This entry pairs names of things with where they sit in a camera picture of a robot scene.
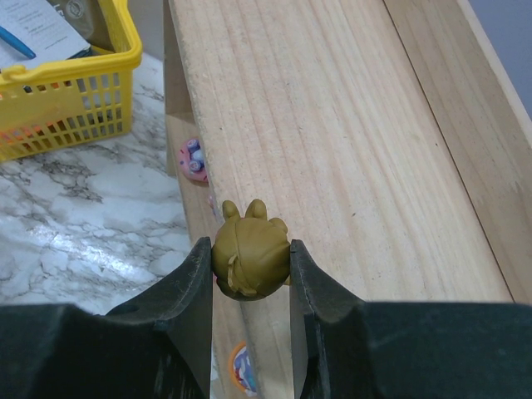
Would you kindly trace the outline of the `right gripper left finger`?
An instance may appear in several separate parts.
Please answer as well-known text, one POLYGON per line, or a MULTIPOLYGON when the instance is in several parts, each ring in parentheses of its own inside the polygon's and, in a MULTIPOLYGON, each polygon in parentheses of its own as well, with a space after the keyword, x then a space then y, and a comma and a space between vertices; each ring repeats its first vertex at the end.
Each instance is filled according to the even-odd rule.
POLYGON ((4 398, 206 398, 211 243, 105 315, 69 303, 1 309, 4 398))

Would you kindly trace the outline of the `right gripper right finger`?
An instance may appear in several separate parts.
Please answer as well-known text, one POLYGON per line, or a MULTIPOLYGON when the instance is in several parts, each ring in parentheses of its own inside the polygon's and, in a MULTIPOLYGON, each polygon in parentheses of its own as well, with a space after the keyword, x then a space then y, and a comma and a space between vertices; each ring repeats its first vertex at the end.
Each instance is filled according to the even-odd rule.
POLYGON ((531 308, 366 302, 290 246, 297 398, 528 398, 531 308))

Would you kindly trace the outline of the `olive brown toy figure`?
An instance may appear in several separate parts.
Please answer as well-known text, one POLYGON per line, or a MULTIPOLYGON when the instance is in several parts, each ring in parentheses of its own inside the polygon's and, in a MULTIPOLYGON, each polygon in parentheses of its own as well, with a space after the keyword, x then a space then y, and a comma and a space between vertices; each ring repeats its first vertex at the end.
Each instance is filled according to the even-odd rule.
POLYGON ((268 217, 267 207, 254 199, 242 215, 236 204, 222 204, 224 223, 211 250, 212 270, 222 293, 234 300, 256 301, 289 282, 288 227, 268 217))

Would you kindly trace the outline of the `bunny holding strawberry cake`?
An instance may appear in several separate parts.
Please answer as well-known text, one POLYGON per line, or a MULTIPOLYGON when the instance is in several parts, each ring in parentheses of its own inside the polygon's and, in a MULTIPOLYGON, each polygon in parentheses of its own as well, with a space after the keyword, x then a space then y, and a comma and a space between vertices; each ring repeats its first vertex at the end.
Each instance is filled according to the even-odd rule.
POLYGON ((210 207, 211 210, 212 210, 213 216, 214 216, 216 219, 219 219, 219 210, 218 210, 218 207, 217 207, 216 201, 214 200, 214 197, 213 197, 212 195, 209 196, 209 198, 208 198, 208 202, 209 202, 209 207, 210 207))

